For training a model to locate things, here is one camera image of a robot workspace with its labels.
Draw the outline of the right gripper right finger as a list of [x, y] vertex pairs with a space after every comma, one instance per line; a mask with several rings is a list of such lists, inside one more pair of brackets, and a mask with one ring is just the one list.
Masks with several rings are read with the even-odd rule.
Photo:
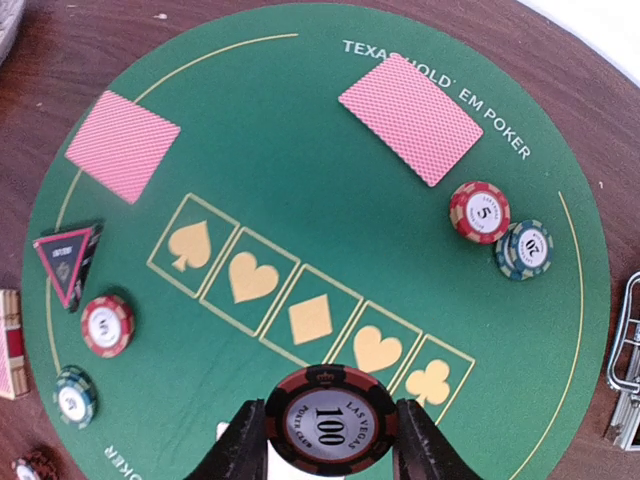
[[401, 399], [396, 405], [398, 434], [393, 446], [394, 479], [480, 480], [415, 400]]

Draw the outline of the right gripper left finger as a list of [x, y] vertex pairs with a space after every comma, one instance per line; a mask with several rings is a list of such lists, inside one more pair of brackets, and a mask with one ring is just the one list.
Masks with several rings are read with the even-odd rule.
[[187, 480], [265, 480], [267, 474], [265, 402], [257, 399], [243, 403]]

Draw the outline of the green chip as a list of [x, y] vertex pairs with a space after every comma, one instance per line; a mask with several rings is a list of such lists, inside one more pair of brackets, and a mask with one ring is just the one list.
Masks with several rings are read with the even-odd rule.
[[552, 264], [553, 253], [553, 237], [535, 219], [510, 224], [494, 248], [499, 270], [508, 279], [516, 281], [545, 273]]
[[86, 371], [75, 365], [62, 368], [56, 378], [53, 401], [61, 420], [77, 429], [86, 428], [98, 407], [97, 389]]

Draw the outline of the orange chip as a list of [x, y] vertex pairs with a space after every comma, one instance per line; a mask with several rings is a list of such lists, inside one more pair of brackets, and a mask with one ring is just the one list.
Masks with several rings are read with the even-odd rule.
[[122, 354], [135, 332], [135, 315], [129, 304], [117, 295], [94, 298], [81, 316], [81, 330], [88, 348], [102, 358]]
[[470, 181], [460, 185], [451, 196], [449, 218], [464, 238], [478, 244], [492, 244], [506, 234], [511, 209], [498, 187]]

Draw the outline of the black 100 chip stack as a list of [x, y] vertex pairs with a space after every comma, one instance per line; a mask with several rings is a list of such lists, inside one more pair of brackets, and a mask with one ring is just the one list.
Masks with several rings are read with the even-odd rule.
[[59, 474], [54, 462], [42, 451], [34, 450], [11, 463], [18, 480], [58, 480]]

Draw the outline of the dealt card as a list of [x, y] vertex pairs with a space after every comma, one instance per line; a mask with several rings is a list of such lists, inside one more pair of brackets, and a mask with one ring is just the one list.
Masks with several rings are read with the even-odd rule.
[[81, 124], [65, 156], [132, 205], [180, 132], [173, 122], [107, 90]]
[[483, 129], [407, 59], [394, 53], [338, 101], [428, 186], [436, 186]]

